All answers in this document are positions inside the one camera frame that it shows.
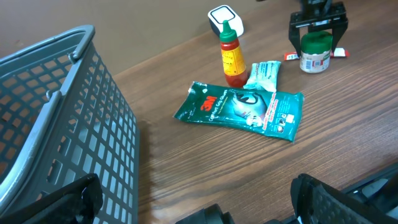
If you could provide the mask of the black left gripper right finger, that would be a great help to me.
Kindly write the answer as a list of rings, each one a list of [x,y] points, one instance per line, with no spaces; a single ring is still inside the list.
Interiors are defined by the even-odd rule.
[[[365,202],[308,174],[300,174],[292,181],[290,195],[295,217],[301,224],[397,223],[397,219],[387,215],[397,207],[396,175]]]

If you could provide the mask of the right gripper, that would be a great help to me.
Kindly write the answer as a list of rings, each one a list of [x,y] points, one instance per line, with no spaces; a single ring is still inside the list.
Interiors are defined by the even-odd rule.
[[[338,42],[348,28],[345,5],[342,1],[301,0],[300,11],[290,15],[289,40],[297,56],[301,56],[300,28],[308,27],[309,31],[332,29],[331,51],[334,52]]]

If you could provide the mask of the white teal tissue packet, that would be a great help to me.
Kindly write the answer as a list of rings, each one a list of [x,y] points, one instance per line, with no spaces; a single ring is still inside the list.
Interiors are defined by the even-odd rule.
[[[249,78],[243,88],[276,92],[280,66],[281,62],[275,60],[253,63]]]

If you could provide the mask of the red stick sachet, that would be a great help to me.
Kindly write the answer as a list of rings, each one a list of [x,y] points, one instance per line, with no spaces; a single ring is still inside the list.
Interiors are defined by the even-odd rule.
[[[349,57],[350,53],[345,50],[342,47],[338,47],[335,49],[334,52],[331,53],[331,58],[345,58]],[[289,60],[298,60],[299,56],[297,55],[297,52],[288,52],[284,54],[284,61],[289,61]]]

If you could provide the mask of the sriracha chilli sauce bottle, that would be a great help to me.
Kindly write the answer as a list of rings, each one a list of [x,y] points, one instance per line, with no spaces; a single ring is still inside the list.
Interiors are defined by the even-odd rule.
[[[223,21],[223,31],[220,33],[220,47],[226,82],[230,87],[242,88],[246,84],[249,75],[237,32],[231,28],[227,20]]]

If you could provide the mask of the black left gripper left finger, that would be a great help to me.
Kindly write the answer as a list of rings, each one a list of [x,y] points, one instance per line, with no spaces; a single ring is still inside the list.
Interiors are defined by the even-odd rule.
[[[92,173],[2,217],[1,224],[91,224],[102,206],[100,179]]]

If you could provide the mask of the green lid glass jar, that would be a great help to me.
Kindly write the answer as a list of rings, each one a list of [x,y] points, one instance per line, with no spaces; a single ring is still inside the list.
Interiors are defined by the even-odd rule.
[[[301,39],[300,68],[321,73],[329,67],[333,36],[327,31],[310,32]]]

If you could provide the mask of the green 3M gloves packet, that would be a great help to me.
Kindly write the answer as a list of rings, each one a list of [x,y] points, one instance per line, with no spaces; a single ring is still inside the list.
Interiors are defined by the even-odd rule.
[[[303,102],[300,92],[272,93],[193,82],[174,118],[293,142],[302,119]]]

